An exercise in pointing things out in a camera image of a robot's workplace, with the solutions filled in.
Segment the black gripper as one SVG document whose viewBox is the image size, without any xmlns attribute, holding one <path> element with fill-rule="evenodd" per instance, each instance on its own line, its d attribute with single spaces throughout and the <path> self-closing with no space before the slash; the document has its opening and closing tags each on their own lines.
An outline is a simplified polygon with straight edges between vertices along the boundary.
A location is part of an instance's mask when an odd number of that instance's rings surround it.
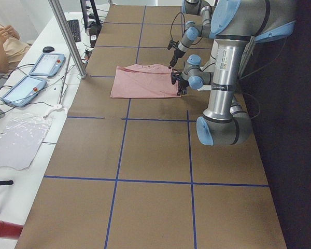
<svg viewBox="0 0 311 249">
<path fill-rule="evenodd" d="M 173 68 L 177 64 L 177 59 L 180 59 L 183 57 L 183 51 L 179 49 L 174 50 L 174 55 L 169 63 L 168 68 Z"/>
<path fill-rule="evenodd" d="M 183 78 L 180 78 L 179 82 L 178 82 L 178 92 L 177 92 L 177 95 L 186 95 L 188 86 L 189 86 L 189 82 L 184 80 Z"/>
</svg>

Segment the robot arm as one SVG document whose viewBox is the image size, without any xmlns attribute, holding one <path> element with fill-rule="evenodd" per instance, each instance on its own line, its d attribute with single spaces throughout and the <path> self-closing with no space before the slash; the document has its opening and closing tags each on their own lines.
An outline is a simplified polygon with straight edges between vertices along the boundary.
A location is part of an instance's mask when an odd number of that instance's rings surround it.
<svg viewBox="0 0 311 249">
<path fill-rule="evenodd" d="M 210 38 L 218 46 L 215 69 L 201 66 L 201 58 L 190 55 L 181 73 L 180 89 L 210 86 L 208 107 L 196 121 L 204 145 L 234 145 L 246 141 L 252 131 L 249 115 L 234 93 L 239 66 L 246 45 L 272 42 L 292 34 L 296 1 L 184 1 L 184 13 L 198 15 L 203 22 L 186 24 L 181 41 L 172 41 L 170 67 L 188 51 L 198 37 Z"/>
<path fill-rule="evenodd" d="M 168 68 L 173 68 L 178 59 L 182 58 L 192 45 L 196 45 L 195 40 L 200 38 L 214 38 L 211 34 L 211 20 L 215 10 L 216 2 L 211 5 L 207 1 L 182 1 L 181 12 L 177 14 L 183 18 L 184 14 L 201 17 L 202 23 L 196 24 L 194 21 L 187 21 L 183 25 L 183 33 L 180 41 L 174 41 L 172 30 L 170 30 L 171 40 L 169 41 L 167 49 L 174 48 L 173 57 L 169 63 Z"/>
</svg>

